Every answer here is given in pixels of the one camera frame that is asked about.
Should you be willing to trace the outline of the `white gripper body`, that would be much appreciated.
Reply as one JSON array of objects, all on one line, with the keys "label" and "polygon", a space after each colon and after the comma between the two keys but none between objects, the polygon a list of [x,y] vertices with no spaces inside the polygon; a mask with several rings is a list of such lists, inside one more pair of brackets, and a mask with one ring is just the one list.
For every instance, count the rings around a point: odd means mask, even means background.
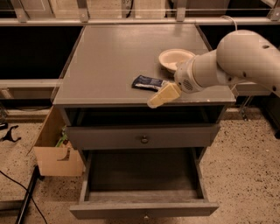
[{"label": "white gripper body", "polygon": [[180,89],[188,94],[197,93],[203,90],[193,76],[193,59],[178,63],[174,74],[174,80]]}]

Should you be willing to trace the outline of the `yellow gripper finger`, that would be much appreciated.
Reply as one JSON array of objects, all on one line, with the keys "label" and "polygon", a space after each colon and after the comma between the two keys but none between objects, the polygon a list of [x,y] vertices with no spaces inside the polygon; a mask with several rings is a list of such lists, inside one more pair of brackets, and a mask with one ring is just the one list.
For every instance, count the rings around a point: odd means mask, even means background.
[{"label": "yellow gripper finger", "polygon": [[182,94],[181,89],[176,83],[166,83],[148,101],[147,105],[155,109],[168,102],[178,99]]}]

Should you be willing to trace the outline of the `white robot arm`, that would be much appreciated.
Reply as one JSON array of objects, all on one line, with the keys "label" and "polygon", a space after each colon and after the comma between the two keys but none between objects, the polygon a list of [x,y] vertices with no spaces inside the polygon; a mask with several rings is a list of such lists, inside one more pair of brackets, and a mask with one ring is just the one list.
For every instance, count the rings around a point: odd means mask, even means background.
[{"label": "white robot arm", "polygon": [[227,34],[211,52],[180,61],[174,82],[165,83],[147,104],[157,108],[183,93],[251,81],[280,96],[280,51],[266,38],[247,30]]}]

